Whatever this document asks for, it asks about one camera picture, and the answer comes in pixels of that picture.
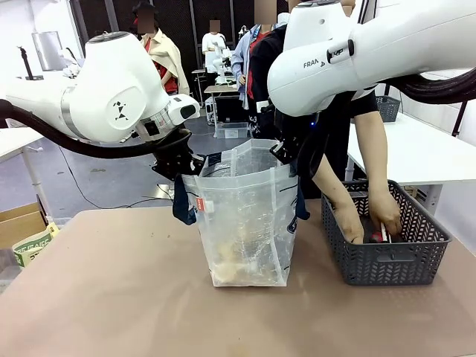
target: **person's hand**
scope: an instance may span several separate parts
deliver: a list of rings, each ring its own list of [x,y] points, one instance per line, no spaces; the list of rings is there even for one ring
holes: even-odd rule
[[[369,190],[369,213],[373,224],[379,231],[380,223],[385,225],[391,236],[402,231],[400,208],[388,189]]]
[[[363,244],[364,228],[352,200],[344,204],[335,205],[334,214],[339,227],[344,232],[345,239],[354,244]]]

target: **dark gray basket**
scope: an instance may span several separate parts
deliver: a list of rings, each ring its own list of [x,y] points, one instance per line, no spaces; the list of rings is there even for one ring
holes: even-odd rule
[[[396,115],[399,114],[400,109],[399,100],[387,95],[382,95],[377,97],[377,105],[379,106],[380,116],[384,123],[393,123],[396,120]]]
[[[369,216],[368,181],[344,183],[358,214]],[[322,220],[344,281],[355,286],[409,286],[433,283],[451,236],[396,182],[390,193],[400,206],[403,243],[356,245],[345,240],[332,205],[323,195]]]

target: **desk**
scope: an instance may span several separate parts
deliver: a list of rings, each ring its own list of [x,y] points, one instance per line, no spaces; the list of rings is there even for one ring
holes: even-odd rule
[[[196,81],[199,84],[199,93],[200,93],[200,106],[203,108],[203,94],[202,94],[202,84],[200,83],[200,77],[205,74],[204,69],[196,69],[192,72],[192,74],[196,75]]]
[[[299,221],[287,288],[214,288],[196,225],[171,208],[74,217],[0,295],[5,356],[385,356],[476,353],[476,257],[448,245],[432,286],[356,288]]]
[[[42,183],[36,176],[28,157],[28,145],[41,138],[43,138],[43,135],[31,128],[0,129],[0,162],[22,154],[25,166],[30,174],[31,184],[41,199],[46,213],[51,216],[51,208],[43,191]]]
[[[205,94],[210,94],[211,95],[211,100],[213,102],[213,121],[215,122],[215,127],[216,127],[216,104],[215,104],[215,95],[221,95],[223,93],[238,93],[238,88],[237,85],[234,84],[232,86],[208,86],[205,89]]]
[[[385,123],[388,141],[388,178],[401,185],[431,185],[427,209],[435,213],[443,184],[476,181],[476,147],[399,113],[395,123]],[[353,163],[364,170],[356,126],[350,126],[350,179]]]

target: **translucent white bag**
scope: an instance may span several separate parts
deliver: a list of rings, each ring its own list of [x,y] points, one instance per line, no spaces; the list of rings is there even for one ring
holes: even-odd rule
[[[200,176],[182,176],[214,286],[286,286],[294,248],[298,177],[251,139]]]

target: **gray floor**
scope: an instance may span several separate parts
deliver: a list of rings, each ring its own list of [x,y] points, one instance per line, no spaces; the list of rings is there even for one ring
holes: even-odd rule
[[[190,148],[200,154],[231,149],[247,139],[215,139],[214,128],[204,117],[189,120],[187,128],[193,133]],[[128,141],[137,144],[138,139]],[[82,210],[95,209],[80,194],[58,146],[43,138],[32,147],[42,152],[30,154],[31,163],[42,181],[53,217],[74,217]],[[151,170],[152,155],[139,158],[103,160],[89,158],[63,149],[71,170],[84,195],[102,208],[130,205],[150,195],[157,183],[168,184],[167,179]],[[34,202],[35,191],[21,156],[0,163],[0,211]],[[135,207],[170,205],[170,201],[145,202]]]

